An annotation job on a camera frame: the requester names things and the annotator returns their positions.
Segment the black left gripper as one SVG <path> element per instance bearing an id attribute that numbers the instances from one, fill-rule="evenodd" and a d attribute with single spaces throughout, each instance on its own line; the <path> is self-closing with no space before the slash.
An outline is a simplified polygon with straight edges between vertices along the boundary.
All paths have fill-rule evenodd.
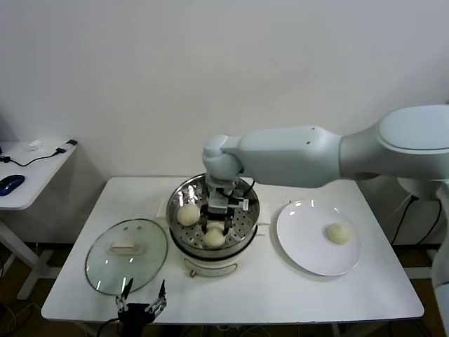
<path id="1" fill-rule="evenodd" d="M 123 278 L 122 290 L 115 297 L 115 303 L 118 310 L 118 318 L 122 328 L 120 337 L 141 337 L 144 328 L 154 321 L 153 312 L 162 312 L 166 305 L 166 285 L 162 281 L 158 297 L 149 305 L 143 303 L 130 303 L 127 305 L 127 298 L 133 286 L 133 278 Z"/>

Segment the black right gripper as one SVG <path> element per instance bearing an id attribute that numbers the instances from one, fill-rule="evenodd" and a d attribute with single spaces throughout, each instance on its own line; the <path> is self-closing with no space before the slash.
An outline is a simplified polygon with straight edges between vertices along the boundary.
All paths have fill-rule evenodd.
<path id="1" fill-rule="evenodd" d="M 222 233 L 224 236 L 227 236 L 229 230 L 234 226 L 233 217 L 234 217 L 233 209 L 227 209 L 225 213 L 213 213 L 208 210 L 207 206 L 202 206 L 201 215 L 199 218 L 199 225 L 201 226 L 202 232 L 206 234 L 208 231 L 207 228 L 208 221 L 224 222 L 224 230 Z"/>

